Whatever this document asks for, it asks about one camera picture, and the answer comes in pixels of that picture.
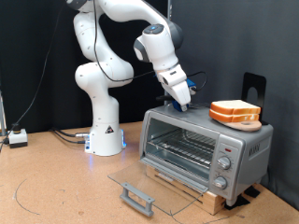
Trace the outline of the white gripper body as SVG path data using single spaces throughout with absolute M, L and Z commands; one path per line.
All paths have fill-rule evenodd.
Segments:
M 186 106 L 191 101 L 187 76 L 179 64 L 166 70 L 157 71 L 156 75 L 164 90 L 181 106 Z

